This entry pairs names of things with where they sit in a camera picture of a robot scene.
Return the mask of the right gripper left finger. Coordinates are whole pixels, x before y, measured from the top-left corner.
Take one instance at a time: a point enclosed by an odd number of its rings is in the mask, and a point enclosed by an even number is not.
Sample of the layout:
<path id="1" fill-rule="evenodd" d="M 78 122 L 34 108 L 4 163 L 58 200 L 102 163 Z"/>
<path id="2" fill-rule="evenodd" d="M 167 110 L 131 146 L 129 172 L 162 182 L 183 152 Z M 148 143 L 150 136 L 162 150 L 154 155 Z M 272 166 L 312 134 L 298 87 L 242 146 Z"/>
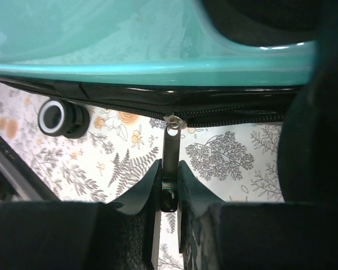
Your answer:
<path id="1" fill-rule="evenodd" d="M 0 204 L 0 269 L 157 269 L 160 174 L 107 204 Z"/>

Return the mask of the black zipper pull tab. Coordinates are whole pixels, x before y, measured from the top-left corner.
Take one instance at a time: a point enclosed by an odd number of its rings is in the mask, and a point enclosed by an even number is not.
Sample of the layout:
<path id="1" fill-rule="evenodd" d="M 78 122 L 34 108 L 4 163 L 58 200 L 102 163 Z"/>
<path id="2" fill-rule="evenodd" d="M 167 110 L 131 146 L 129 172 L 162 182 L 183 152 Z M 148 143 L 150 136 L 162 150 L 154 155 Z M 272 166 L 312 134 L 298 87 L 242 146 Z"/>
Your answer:
<path id="1" fill-rule="evenodd" d="M 181 130 L 186 128 L 186 122 L 175 115 L 164 117 L 164 129 L 160 207 L 165 213 L 177 211 L 178 187 L 177 176 L 180 156 Z"/>

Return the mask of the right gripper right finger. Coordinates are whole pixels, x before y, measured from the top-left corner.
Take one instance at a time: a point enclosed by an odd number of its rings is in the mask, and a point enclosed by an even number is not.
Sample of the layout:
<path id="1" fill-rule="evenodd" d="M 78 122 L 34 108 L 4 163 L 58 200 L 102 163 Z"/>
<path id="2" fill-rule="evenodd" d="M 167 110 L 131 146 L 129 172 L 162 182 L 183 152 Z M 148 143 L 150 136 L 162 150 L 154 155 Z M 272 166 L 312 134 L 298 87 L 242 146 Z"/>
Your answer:
<path id="1" fill-rule="evenodd" d="M 178 167 L 185 269 L 338 269 L 338 212 L 308 203 L 226 202 Z"/>

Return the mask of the pink and teal suitcase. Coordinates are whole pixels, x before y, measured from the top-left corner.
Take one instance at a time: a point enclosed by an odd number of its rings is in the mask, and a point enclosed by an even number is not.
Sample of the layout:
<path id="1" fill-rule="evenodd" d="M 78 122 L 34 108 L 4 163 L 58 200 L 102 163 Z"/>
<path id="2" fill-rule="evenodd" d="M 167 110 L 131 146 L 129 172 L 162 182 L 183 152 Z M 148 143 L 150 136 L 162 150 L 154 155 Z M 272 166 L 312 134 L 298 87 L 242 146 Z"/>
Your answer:
<path id="1" fill-rule="evenodd" d="M 225 201 L 338 203 L 338 1 L 0 1 L 0 143 L 110 202 L 178 135 Z"/>

